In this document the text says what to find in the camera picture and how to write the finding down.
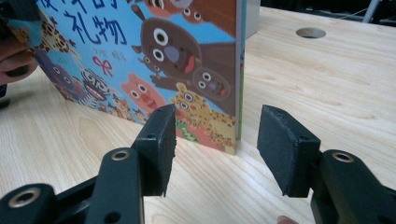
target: book cover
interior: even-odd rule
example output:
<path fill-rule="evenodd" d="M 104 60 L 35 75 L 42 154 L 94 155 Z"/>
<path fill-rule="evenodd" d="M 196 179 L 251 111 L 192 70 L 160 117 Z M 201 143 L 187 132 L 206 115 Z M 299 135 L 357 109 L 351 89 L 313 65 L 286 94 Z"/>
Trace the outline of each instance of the book cover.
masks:
<path fill-rule="evenodd" d="M 177 136 L 234 154 L 243 0 L 35 1 L 8 19 L 66 100 L 144 124 L 177 107 Z"/>

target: blue book cover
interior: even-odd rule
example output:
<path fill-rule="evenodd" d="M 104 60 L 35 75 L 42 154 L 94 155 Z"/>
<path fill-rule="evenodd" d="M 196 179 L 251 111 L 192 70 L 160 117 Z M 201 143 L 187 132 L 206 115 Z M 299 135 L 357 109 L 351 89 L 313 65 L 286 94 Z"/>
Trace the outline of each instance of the blue book cover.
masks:
<path fill-rule="evenodd" d="M 243 0 L 35 3 L 7 26 L 65 99 L 141 124 L 175 104 L 177 136 L 234 154 Z"/>

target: wood grain surface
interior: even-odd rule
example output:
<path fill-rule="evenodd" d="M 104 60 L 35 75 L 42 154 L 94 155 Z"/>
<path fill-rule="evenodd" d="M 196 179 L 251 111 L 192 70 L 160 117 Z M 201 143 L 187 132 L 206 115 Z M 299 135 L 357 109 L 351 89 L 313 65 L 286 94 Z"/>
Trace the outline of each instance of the wood grain surface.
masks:
<path fill-rule="evenodd" d="M 318 39 L 297 36 L 315 27 Z M 177 139 L 165 198 L 147 223 L 313 223 L 310 199 L 281 196 L 256 148 L 262 105 L 285 109 L 322 141 L 360 157 L 396 189 L 396 29 L 261 8 L 246 45 L 242 140 L 234 156 Z M 0 110 L 0 197 L 30 183 L 57 193 L 97 175 L 141 125 L 62 98 L 40 69 L 10 84 Z"/>

